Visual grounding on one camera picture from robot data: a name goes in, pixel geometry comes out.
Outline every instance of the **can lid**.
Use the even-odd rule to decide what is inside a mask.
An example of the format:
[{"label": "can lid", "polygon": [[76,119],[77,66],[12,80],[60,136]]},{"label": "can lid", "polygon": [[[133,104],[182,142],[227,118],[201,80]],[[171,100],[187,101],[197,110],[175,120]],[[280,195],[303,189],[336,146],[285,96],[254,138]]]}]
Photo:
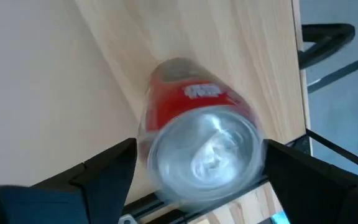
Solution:
[{"label": "can lid", "polygon": [[198,108],[159,132],[150,149],[149,171],[169,200],[217,200],[259,174],[261,140],[257,128],[230,106]]}]

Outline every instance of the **red soda can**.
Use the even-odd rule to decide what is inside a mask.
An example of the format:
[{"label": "red soda can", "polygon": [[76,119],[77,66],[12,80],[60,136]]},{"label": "red soda can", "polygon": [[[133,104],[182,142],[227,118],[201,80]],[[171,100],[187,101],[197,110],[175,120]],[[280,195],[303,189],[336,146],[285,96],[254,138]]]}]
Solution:
[{"label": "red soda can", "polygon": [[186,58],[161,63],[149,82],[138,150],[164,199],[199,206],[260,175],[262,135],[233,89]]}]

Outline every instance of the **white wall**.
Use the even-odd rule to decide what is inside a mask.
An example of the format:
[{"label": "white wall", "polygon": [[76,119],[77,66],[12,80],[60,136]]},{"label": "white wall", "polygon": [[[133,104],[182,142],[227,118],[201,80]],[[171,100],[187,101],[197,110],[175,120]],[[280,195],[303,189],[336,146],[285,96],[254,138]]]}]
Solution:
[{"label": "white wall", "polygon": [[136,128],[74,1],[0,0],[0,184],[35,184]]}]

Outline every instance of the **wooden surface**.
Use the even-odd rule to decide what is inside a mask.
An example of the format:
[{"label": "wooden surface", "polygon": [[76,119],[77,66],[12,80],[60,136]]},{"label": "wooden surface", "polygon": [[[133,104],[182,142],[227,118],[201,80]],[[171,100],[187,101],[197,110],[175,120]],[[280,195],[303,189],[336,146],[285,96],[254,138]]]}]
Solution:
[{"label": "wooden surface", "polygon": [[[291,0],[76,2],[138,120],[150,72],[188,57],[254,107],[266,138],[287,143],[305,133]],[[127,202],[151,191],[138,165]],[[271,193],[270,185],[255,189],[198,222],[262,221],[281,209]]]},{"label": "wooden surface", "polygon": [[272,190],[270,183],[231,201],[191,224],[245,224],[259,223],[282,211],[280,202]]}]

